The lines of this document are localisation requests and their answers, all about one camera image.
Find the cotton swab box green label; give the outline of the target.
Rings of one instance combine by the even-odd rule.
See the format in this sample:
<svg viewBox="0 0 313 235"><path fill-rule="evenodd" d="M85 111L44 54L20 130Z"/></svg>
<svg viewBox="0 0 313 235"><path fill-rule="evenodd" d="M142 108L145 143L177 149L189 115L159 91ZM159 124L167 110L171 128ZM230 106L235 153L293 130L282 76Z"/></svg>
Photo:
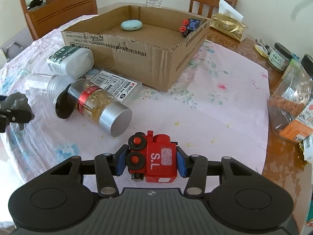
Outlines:
<svg viewBox="0 0 313 235"><path fill-rule="evenodd" d="M47 58L47 65L52 72L76 80L93 68L94 58L87 48L64 46Z"/></svg>

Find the black round lid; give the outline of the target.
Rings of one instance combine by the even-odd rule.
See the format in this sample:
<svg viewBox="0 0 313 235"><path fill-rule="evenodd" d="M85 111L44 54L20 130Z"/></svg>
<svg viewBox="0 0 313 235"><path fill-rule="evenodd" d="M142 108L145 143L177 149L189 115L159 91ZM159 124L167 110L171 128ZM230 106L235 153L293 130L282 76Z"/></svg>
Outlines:
<svg viewBox="0 0 313 235"><path fill-rule="evenodd" d="M53 102L55 114L60 119L67 119L77 107L77 100L69 93L71 85L61 91Z"/></svg>

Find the flat clear labelled box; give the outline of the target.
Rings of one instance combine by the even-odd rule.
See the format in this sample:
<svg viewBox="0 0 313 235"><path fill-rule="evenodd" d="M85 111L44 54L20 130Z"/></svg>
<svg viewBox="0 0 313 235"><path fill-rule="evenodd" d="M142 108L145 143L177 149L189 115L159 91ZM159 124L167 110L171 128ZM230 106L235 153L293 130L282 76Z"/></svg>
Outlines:
<svg viewBox="0 0 313 235"><path fill-rule="evenodd" d="M83 75L86 79L107 91L124 105L129 104L141 91L142 83L134 79L110 72L91 69Z"/></svg>

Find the clear plastic jar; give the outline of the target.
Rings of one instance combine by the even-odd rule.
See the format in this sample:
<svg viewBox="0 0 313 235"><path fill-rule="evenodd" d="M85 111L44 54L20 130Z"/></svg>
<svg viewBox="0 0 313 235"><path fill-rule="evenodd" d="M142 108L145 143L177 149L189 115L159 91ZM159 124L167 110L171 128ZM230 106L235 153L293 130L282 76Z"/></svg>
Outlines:
<svg viewBox="0 0 313 235"><path fill-rule="evenodd" d="M26 90L37 90L50 103L54 103L73 82L74 80L69 75L31 74L26 79L24 87Z"/></svg>

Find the gold tissue pack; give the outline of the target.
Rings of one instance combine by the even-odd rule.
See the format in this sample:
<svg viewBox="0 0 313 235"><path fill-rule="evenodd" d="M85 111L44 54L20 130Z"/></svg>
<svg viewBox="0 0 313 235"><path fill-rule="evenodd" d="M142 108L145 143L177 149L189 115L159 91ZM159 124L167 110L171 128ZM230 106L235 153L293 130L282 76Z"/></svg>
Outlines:
<svg viewBox="0 0 313 235"><path fill-rule="evenodd" d="M242 42L246 39L248 27L243 23L244 16L225 0L219 0L218 13L211 17L210 27Z"/></svg>

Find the small black-lid jar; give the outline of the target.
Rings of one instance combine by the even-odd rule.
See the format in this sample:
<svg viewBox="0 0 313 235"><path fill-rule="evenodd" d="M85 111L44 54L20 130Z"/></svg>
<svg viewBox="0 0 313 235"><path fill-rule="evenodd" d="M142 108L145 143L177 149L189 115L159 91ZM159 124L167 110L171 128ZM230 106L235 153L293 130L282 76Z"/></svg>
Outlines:
<svg viewBox="0 0 313 235"><path fill-rule="evenodd" d="M272 47L268 62L277 71L284 72L292 59L292 53L282 44L276 42Z"/></svg>

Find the blue black toy train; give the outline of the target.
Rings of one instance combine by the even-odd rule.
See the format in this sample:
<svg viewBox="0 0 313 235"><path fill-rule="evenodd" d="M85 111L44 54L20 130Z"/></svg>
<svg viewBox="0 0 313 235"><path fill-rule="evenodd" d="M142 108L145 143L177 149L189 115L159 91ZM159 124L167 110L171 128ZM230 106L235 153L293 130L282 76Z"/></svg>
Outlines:
<svg viewBox="0 0 313 235"><path fill-rule="evenodd" d="M201 24L202 21L199 19L195 18L185 19L182 22L182 26L179 28L179 32L185 38L191 32L195 31Z"/></svg>

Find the glass jar silver lid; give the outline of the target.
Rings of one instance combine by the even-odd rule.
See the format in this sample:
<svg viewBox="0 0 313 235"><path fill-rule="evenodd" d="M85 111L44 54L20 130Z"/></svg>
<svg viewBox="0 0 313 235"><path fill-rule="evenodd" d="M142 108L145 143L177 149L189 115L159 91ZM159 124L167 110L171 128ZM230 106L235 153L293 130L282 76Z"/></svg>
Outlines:
<svg viewBox="0 0 313 235"><path fill-rule="evenodd" d="M132 110L87 79L78 79L67 90L69 103L88 121L112 137L120 136L132 120Z"/></svg>

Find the pink floral tablecloth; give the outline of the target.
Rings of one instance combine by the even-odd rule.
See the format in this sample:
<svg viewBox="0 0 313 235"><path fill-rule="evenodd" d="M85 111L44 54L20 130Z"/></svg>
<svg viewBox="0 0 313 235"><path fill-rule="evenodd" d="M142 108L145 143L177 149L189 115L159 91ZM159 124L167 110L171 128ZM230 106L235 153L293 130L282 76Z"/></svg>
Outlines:
<svg viewBox="0 0 313 235"><path fill-rule="evenodd" d="M93 159L115 152L135 132L168 134L188 154L225 155L262 172L267 148L267 70L206 41L167 92L142 87L127 103L133 119L119 137L107 135L77 111L62 120L38 91L27 97L35 115L23 130L1 134L1 190L9 192L73 155Z"/></svg>

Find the light blue round case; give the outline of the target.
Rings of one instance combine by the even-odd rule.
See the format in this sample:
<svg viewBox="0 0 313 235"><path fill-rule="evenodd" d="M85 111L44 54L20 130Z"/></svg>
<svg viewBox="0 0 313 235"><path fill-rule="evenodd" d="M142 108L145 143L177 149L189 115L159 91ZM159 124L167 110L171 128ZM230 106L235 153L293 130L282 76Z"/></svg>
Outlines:
<svg viewBox="0 0 313 235"><path fill-rule="evenodd" d="M121 23L121 28L124 31L136 31L143 27L143 23L140 20L127 20Z"/></svg>

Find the red toy train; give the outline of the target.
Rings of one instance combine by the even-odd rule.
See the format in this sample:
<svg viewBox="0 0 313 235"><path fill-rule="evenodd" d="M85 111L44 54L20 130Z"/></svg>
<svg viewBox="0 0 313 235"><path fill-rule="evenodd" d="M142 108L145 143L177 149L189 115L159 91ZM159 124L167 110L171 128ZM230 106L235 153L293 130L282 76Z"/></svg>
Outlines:
<svg viewBox="0 0 313 235"><path fill-rule="evenodd" d="M126 166L133 181L172 183L177 177L177 142L166 134L137 132L128 139Z"/></svg>

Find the wooden chair near left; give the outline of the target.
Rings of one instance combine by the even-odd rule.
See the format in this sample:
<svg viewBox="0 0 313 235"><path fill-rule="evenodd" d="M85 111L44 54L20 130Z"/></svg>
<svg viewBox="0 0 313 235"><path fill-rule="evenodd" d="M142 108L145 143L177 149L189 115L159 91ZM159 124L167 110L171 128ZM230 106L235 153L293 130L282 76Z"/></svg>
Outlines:
<svg viewBox="0 0 313 235"><path fill-rule="evenodd" d="M98 13L96 0L59 0L25 14L33 40L82 15Z"/></svg>

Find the large clear black-lid jar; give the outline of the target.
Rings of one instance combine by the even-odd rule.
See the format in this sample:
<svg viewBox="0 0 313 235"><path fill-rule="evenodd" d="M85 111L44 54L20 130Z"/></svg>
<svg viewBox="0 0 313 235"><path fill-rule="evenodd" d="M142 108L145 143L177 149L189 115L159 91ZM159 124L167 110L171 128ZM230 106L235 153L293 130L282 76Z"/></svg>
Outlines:
<svg viewBox="0 0 313 235"><path fill-rule="evenodd" d="M277 136L299 143L312 133L312 56L291 61L267 105Z"/></svg>

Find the open cardboard box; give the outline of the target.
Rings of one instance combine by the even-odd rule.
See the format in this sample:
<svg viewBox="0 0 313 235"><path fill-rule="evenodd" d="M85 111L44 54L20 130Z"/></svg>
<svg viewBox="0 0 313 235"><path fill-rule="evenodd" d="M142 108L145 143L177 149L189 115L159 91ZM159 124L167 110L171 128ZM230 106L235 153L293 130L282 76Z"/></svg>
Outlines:
<svg viewBox="0 0 313 235"><path fill-rule="evenodd" d="M184 38L179 28L190 18L202 24ZM127 20L140 20L143 27L124 31ZM124 5L71 25L62 37L67 46L90 49L96 68L168 91L206 40L209 23L188 12Z"/></svg>

